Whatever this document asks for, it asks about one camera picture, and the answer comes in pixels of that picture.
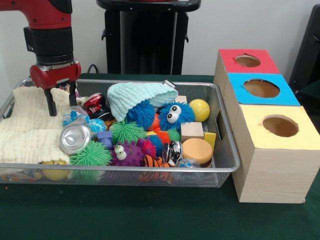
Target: googly eye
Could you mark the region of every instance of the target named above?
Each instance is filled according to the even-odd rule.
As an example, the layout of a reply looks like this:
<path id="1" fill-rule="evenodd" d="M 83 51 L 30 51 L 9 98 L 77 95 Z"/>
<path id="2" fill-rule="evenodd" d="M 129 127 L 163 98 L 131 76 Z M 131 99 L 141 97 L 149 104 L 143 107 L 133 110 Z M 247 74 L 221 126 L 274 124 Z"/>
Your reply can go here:
<path id="1" fill-rule="evenodd" d="M 175 114 L 178 114 L 178 115 L 180 115 L 181 112 L 182 112 L 181 107 L 179 107 L 178 105 L 173 105 L 170 108 L 170 111 L 169 111 L 170 114 L 175 113 Z"/>
<path id="2" fill-rule="evenodd" d="M 121 145 L 117 145 L 117 146 L 115 146 L 115 148 L 114 148 L 114 152 L 115 152 L 116 154 L 118 154 L 119 152 L 121 152 L 121 151 L 123 151 L 123 150 L 125 150 L 125 149 L 124 149 L 124 147 L 121 146 Z"/>
<path id="3" fill-rule="evenodd" d="M 171 124 L 174 124 L 176 121 L 178 121 L 178 118 L 179 118 L 179 114 L 176 114 L 176 113 L 169 113 L 166 116 L 166 120 Z"/>
<path id="4" fill-rule="evenodd" d="M 119 160 L 125 160 L 127 157 L 127 154 L 125 151 L 119 151 L 117 154 L 116 154 L 116 158 L 119 159 Z"/>

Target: black stand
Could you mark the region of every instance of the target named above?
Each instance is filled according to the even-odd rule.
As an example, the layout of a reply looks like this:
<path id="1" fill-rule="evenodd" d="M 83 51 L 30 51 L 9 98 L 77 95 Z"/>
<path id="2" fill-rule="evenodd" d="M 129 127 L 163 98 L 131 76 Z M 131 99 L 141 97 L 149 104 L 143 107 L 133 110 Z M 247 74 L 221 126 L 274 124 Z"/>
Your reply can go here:
<path id="1" fill-rule="evenodd" d="M 96 2 L 106 9 L 102 38 L 109 74 L 181 74 L 188 41 L 186 12 L 197 10 L 201 0 Z"/>
<path id="2" fill-rule="evenodd" d="M 289 81 L 298 92 L 320 79 L 320 4 L 313 7 Z"/>

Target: wire mesh basket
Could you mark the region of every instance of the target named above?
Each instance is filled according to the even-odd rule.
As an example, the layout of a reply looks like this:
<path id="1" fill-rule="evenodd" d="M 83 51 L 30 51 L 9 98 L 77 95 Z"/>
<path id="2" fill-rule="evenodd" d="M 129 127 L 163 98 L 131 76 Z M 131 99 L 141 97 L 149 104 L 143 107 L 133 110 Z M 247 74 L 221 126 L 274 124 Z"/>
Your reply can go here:
<path id="1" fill-rule="evenodd" d="M 77 89 L 81 96 L 91 96 L 95 93 L 106 96 L 108 88 L 120 82 L 126 81 L 80 79 Z M 175 85 L 179 95 L 186 96 L 188 102 L 202 99 L 210 105 L 210 116 L 202 126 L 205 132 L 217 133 L 211 167 L 157 168 L 0 163 L 0 183 L 221 187 L 230 173 L 240 166 L 238 150 L 221 92 L 212 83 L 175 82 Z M 31 87 L 33 83 L 27 79 L 19 86 Z M 0 109 L 0 116 L 3 116 L 1 120 L 10 117 L 13 108 L 14 97 L 11 95 Z"/>

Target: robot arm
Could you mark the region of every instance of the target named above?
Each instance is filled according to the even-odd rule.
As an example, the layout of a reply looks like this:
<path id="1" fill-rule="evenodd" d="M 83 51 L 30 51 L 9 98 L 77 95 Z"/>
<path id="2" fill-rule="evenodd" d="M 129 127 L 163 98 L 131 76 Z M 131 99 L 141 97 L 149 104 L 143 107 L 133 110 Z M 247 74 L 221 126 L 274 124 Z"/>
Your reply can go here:
<path id="1" fill-rule="evenodd" d="M 75 105 L 81 66 L 73 55 L 71 0 L 0 0 L 0 11 L 21 11 L 27 18 L 26 47 L 36 56 L 30 76 L 37 87 L 44 89 L 50 115 L 57 115 L 52 88 L 69 83 L 70 105 Z"/>

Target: green spiky ball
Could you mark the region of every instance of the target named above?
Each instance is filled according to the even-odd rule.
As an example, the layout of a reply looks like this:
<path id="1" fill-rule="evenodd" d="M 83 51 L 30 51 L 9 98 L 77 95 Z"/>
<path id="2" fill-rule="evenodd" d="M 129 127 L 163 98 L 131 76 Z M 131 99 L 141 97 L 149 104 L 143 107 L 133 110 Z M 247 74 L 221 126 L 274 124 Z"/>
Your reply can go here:
<path id="1" fill-rule="evenodd" d="M 107 166 L 112 161 L 111 152 L 101 142 L 90 141 L 82 151 L 70 157 L 72 165 Z M 74 170 L 73 178 L 80 184 L 95 184 L 103 174 L 99 170 Z"/>
<path id="2" fill-rule="evenodd" d="M 101 142 L 90 141 L 82 151 L 70 157 L 72 165 L 106 166 L 111 163 L 111 152 Z"/>
<path id="3" fill-rule="evenodd" d="M 171 141 L 180 141 L 181 140 L 181 136 L 176 129 L 169 129 L 167 131 L 167 133 L 169 134 L 169 138 Z"/>
<path id="4" fill-rule="evenodd" d="M 113 144 L 122 143 L 125 141 L 131 143 L 132 141 L 138 141 L 138 139 L 144 139 L 146 132 L 143 127 L 139 127 L 135 121 L 133 122 L 116 122 L 111 125 L 109 131 L 112 132 Z"/>

